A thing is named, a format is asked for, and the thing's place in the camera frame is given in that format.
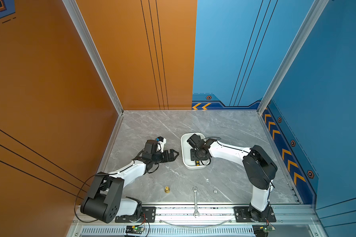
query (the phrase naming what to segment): black bracket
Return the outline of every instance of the black bracket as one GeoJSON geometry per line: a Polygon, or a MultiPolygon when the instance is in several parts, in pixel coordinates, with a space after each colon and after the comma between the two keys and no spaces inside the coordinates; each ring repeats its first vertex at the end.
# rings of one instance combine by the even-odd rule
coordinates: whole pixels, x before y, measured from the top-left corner
{"type": "MultiPolygon", "coordinates": [[[[236,222],[256,222],[252,219],[252,215],[249,211],[249,207],[233,207],[235,212],[236,222]]],[[[269,222],[276,222],[276,216],[272,207],[267,207],[262,213],[263,216],[268,218],[269,222]]]]}
{"type": "MultiPolygon", "coordinates": [[[[153,223],[156,217],[156,207],[142,207],[141,217],[136,222],[143,222],[144,221],[144,214],[146,222],[153,223]]],[[[131,221],[126,216],[116,216],[115,217],[116,223],[135,223],[135,221],[131,221]]]]}

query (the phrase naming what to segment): marble surface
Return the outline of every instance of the marble surface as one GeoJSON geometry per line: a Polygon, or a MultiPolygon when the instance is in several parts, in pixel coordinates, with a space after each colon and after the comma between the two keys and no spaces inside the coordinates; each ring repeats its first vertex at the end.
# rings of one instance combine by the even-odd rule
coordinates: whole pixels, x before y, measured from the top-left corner
{"type": "Polygon", "coordinates": [[[277,157],[268,142],[256,111],[228,110],[154,110],[125,111],[105,172],[129,164],[146,140],[162,136],[167,139],[166,149],[180,153],[174,162],[160,164],[152,174],[138,177],[123,189],[123,196],[142,202],[193,202],[192,188],[198,187],[198,202],[237,202],[248,204],[252,197],[252,184],[245,169],[224,159],[212,159],[203,169],[189,170],[181,156],[181,136],[200,132],[206,137],[219,136],[222,142],[241,147],[261,146],[277,164],[270,194],[271,203],[296,203],[294,192],[277,163],[277,157]]]}

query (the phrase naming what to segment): wrench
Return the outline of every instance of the wrench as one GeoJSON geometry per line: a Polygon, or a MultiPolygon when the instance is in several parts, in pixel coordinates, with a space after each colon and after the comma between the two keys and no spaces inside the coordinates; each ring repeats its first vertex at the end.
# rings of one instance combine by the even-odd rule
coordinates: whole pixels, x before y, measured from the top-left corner
{"type": "Polygon", "coordinates": [[[198,191],[198,189],[196,187],[193,187],[192,190],[194,191],[194,206],[195,206],[194,216],[196,218],[197,216],[199,216],[198,203],[197,203],[197,191],[198,191]]]}

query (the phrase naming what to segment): yellow chevron arrow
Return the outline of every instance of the yellow chevron arrow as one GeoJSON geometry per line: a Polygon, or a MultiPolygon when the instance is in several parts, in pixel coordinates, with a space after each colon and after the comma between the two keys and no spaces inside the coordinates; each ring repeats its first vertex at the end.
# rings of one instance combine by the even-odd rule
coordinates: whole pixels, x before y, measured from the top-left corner
{"type": "Polygon", "coordinates": [[[193,109],[197,110],[197,106],[200,105],[200,104],[201,104],[201,103],[197,103],[197,104],[193,107],[193,109]]]}
{"type": "Polygon", "coordinates": [[[205,106],[202,107],[202,109],[206,110],[207,109],[206,107],[209,106],[210,104],[211,103],[206,104],[205,106]]]}
{"type": "Polygon", "coordinates": [[[266,117],[271,117],[271,115],[265,114],[265,123],[266,123],[266,117]]]}
{"type": "Polygon", "coordinates": [[[274,122],[269,122],[268,124],[269,124],[268,129],[269,129],[269,131],[270,131],[270,125],[275,125],[275,123],[274,123],[274,122]]]}
{"type": "Polygon", "coordinates": [[[283,159],[283,160],[285,160],[285,153],[286,153],[286,154],[289,154],[289,155],[292,155],[290,151],[285,150],[285,149],[282,149],[282,159],[283,159]]]}
{"type": "Polygon", "coordinates": [[[296,186],[296,179],[297,179],[297,178],[300,178],[300,179],[302,179],[304,182],[306,182],[306,180],[304,180],[304,177],[302,177],[302,176],[300,176],[299,174],[297,174],[297,173],[294,172],[294,184],[295,184],[295,186],[296,186]]]}
{"type": "Polygon", "coordinates": [[[290,165],[294,165],[295,167],[298,168],[298,165],[294,162],[292,162],[291,160],[287,160],[287,170],[289,171],[290,173],[290,165]]]}
{"type": "Polygon", "coordinates": [[[281,134],[281,133],[279,131],[273,129],[273,134],[272,134],[273,140],[274,140],[274,135],[275,134],[281,134]]]}

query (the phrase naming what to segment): robotic arm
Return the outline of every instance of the robotic arm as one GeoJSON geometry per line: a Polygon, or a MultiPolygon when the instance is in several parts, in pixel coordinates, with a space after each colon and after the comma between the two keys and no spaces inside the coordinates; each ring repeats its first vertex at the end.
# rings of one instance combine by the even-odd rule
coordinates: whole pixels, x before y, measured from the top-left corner
{"type": "Polygon", "coordinates": [[[252,200],[249,204],[249,212],[253,220],[264,221],[270,207],[269,194],[273,189],[272,181],[276,176],[277,166],[260,146],[242,148],[226,145],[215,139],[204,140],[199,135],[193,134],[187,142],[190,150],[191,160],[199,165],[199,161],[222,158],[245,168],[249,181],[253,185],[252,200]]]}
{"type": "Polygon", "coordinates": [[[123,187],[132,183],[137,177],[149,172],[153,165],[174,161],[179,153],[173,149],[164,151],[166,139],[158,137],[147,140],[145,148],[140,151],[128,165],[108,174],[98,173],[83,200],[80,211],[98,220],[109,223],[115,216],[127,216],[137,221],[141,216],[141,201],[134,198],[121,198],[123,187]]]}

